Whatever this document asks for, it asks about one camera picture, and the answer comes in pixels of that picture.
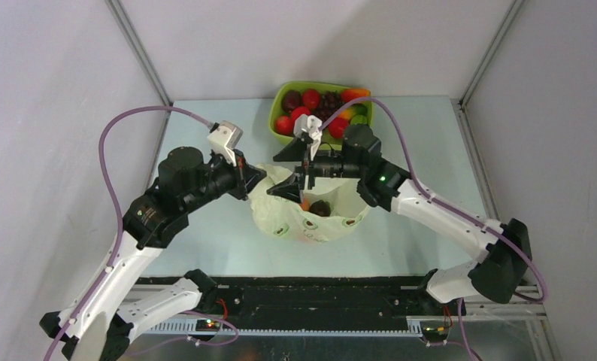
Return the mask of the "pale green plastic bag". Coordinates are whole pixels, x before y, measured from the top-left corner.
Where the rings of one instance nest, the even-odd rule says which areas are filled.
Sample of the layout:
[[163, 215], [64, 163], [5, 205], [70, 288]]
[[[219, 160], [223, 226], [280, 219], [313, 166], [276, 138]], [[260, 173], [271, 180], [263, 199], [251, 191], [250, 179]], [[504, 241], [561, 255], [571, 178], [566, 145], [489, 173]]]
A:
[[326, 243], [354, 232], [369, 211], [369, 206], [356, 192], [354, 179], [320, 178], [312, 190], [304, 194], [310, 204], [319, 200], [330, 204], [330, 217], [303, 211], [301, 205], [280, 197], [269, 196], [266, 190], [291, 175], [288, 168], [260, 163], [267, 172], [249, 195], [253, 220], [259, 230], [275, 238], [293, 241]]

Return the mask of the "dark purple fake plum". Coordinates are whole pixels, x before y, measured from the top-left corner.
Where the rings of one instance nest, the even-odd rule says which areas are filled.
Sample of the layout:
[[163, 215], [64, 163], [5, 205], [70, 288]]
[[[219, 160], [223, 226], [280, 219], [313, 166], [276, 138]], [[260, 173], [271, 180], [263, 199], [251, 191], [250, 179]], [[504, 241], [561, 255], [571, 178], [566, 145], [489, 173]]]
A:
[[323, 200], [312, 203], [308, 211], [320, 217], [330, 217], [332, 214], [330, 204]]

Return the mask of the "fake peach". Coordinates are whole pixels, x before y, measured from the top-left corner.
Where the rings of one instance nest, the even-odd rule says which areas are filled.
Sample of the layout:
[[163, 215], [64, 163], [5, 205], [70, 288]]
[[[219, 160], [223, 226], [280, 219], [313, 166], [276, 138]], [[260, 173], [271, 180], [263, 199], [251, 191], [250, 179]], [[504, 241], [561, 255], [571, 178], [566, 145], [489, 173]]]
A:
[[307, 199], [304, 199], [301, 203], [301, 209], [303, 211], [309, 211], [310, 207], [311, 207], [310, 202]]

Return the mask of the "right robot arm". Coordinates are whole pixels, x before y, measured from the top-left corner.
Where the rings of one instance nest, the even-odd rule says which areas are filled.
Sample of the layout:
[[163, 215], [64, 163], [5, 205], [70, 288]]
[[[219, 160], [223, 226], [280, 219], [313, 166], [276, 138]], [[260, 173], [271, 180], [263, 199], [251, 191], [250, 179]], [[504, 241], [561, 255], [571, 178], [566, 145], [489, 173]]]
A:
[[531, 259], [523, 222], [486, 219], [443, 200], [411, 172], [383, 158], [381, 141], [367, 125], [348, 126], [340, 150], [321, 150], [317, 136], [302, 131], [274, 155], [275, 162], [298, 165], [268, 189], [269, 195], [300, 203], [318, 178], [356, 179], [356, 191], [368, 206], [416, 220], [454, 241], [471, 261], [426, 275], [417, 294], [418, 307], [426, 314], [469, 296], [507, 304], [517, 294]]

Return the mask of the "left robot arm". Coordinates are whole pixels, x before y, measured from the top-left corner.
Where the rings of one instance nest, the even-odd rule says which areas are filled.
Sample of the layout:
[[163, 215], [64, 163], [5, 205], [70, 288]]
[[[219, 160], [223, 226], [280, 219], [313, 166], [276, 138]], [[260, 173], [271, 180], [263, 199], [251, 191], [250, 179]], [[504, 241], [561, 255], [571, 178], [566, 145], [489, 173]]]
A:
[[63, 311], [46, 313], [41, 328], [68, 360], [116, 360], [142, 333], [163, 320], [216, 307], [217, 285], [203, 271], [187, 272], [173, 286], [137, 304], [123, 300], [143, 271], [189, 225], [192, 212], [224, 195], [244, 201], [266, 172], [239, 150], [232, 159], [194, 147], [172, 150], [152, 186], [120, 214], [117, 235], [89, 286]]

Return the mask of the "fake strawberry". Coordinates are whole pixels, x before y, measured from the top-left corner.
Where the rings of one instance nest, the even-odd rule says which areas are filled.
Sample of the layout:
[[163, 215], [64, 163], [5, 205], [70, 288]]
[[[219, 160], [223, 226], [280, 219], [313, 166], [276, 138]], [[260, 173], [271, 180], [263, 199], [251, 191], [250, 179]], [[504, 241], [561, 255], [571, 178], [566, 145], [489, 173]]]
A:
[[274, 120], [274, 130], [279, 135], [293, 136], [295, 121], [287, 116], [281, 115]]

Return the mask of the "red fake fruit middle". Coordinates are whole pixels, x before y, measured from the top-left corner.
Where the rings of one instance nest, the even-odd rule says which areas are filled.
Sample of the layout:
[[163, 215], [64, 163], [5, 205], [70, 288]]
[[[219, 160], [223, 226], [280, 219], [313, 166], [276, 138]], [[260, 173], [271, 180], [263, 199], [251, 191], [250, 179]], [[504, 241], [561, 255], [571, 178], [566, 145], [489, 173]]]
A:
[[306, 106], [297, 107], [290, 113], [290, 119], [295, 122], [302, 115], [311, 115], [311, 110]]

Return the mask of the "red fake fruit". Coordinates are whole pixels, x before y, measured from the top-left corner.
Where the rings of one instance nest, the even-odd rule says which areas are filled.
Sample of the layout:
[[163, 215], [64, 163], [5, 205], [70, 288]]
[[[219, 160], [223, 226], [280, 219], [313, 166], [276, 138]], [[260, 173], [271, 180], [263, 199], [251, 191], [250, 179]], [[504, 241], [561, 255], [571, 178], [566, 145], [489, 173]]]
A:
[[350, 125], [348, 120], [341, 117], [336, 117], [328, 126], [328, 132], [334, 139], [342, 139], [344, 130]]
[[306, 89], [302, 93], [302, 103], [306, 108], [308, 108], [311, 111], [316, 110], [319, 107], [320, 101], [321, 95], [315, 89]]
[[311, 110], [306, 106], [297, 107], [290, 113], [290, 119], [295, 122], [302, 115], [311, 115]]

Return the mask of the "red fake fruit lower right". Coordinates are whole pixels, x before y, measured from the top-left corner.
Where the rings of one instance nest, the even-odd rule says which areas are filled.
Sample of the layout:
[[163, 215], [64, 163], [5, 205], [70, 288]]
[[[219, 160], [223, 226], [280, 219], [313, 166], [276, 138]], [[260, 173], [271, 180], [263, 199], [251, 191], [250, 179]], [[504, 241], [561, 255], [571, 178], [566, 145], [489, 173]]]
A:
[[350, 125], [348, 120], [341, 117], [336, 117], [328, 126], [328, 132], [334, 139], [342, 139], [344, 130]]

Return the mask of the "red fake fruit top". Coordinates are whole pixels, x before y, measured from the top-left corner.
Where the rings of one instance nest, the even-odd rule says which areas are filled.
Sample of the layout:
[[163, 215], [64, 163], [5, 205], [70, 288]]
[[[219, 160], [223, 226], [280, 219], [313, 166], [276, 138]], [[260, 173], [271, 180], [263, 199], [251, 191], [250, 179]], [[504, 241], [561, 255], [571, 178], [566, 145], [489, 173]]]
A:
[[302, 93], [302, 103], [306, 108], [308, 108], [311, 111], [316, 110], [319, 107], [320, 101], [321, 95], [315, 89], [306, 89]]

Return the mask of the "fake grape bunch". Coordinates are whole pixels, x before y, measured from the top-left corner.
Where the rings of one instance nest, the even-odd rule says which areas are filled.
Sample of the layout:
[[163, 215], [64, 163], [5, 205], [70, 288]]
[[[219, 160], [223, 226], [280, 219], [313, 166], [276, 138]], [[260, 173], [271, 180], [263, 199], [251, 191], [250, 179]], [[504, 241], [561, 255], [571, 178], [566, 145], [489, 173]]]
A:
[[344, 104], [340, 93], [327, 91], [321, 95], [320, 102], [313, 115], [325, 121], [329, 119]]

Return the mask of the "green fake starfruit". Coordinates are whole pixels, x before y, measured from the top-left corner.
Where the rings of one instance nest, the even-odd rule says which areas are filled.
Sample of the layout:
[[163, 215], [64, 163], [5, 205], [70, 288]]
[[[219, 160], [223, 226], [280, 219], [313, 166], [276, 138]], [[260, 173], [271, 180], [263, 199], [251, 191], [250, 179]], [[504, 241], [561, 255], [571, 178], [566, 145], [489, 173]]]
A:
[[369, 121], [365, 115], [357, 114], [350, 120], [351, 125], [368, 125]]

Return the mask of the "orange red fake mango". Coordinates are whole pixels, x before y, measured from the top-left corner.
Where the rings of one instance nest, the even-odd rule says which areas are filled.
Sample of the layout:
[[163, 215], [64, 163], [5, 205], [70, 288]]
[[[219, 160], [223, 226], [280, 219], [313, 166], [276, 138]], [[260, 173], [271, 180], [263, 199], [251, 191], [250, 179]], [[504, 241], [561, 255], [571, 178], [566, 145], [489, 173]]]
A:
[[341, 91], [341, 100], [347, 103], [358, 98], [369, 97], [370, 95], [371, 92], [365, 88], [346, 88]]

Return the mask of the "green plastic fruit bowl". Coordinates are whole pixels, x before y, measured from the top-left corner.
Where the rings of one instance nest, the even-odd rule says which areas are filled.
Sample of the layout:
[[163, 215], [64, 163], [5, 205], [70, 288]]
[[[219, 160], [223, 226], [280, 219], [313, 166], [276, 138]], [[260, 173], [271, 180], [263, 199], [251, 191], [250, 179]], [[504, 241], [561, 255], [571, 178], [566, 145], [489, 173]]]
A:
[[[338, 84], [332, 84], [332, 83], [306, 81], [306, 80], [290, 81], [289, 83], [285, 83], [283, 86], [281, 86], [281, 88], [277, 92], [277, 95], [274, 98], [274, 101], [272, 102], [271, 110], [270, 110], [269, 117], [268, 117], [268, 128], [269, 128], [270, 133], [282, 145], [287, 145], [288, 143], [290, 143], [292, 140], [292, 136], [289, 137], [289, 136], [285, 136], [285, 135], [279, 135], [274, 130], [274, 120], [277, 117], [279, 117], [281, 115], [287, 115], [290, 117], [290, 113], [288, 114], [281, 109], [281, 99], [283, 98], [283, 95], [285, 94], [285, 92], [287, 92], [288, 90], [295, 89], [302, 94], [306, 89], [310, 89], [310, 88], [317, 90], [319, 92], [319, 94], [322, 95], [324, 92], [327, 92], [327, 91], [333, 91], [333, 92], [337, 92], [337, 93], [341, 94], [341, 91], [343, 89], [357, 88], [357, 87], [344, 86], [344, 85], [338, 85]], [[368, 121], [369, 121], [369, 124], [367, 126], [372, 127], [374, 125], [374, 105], [371, 102], [360, 102], [357, 104], [364, 104], [367, 107], [368, 113], [366, 114], [366, 117], [368, 118]], [[332, 138], [328, 132], [327, 127], [326, 127], [325, 130], [323, 131], [321, 147], [323, 149], [327, 148], [327, 147], [332, 147], [335, 150], [340, 150], [342, 147], [342, 139]]]

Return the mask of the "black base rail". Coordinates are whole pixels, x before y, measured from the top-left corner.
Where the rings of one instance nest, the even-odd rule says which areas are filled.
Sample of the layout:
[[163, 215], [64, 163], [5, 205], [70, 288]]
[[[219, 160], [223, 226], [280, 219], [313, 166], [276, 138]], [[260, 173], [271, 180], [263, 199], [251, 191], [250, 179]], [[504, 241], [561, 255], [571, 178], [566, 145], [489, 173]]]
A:
[[215, 277], [217, 287], [193, 307], [226, 316], [240, 330], [405, 331], [412, 317], [456, 320], [465, 309], [423, 292], [423, 276], [370, 278]]

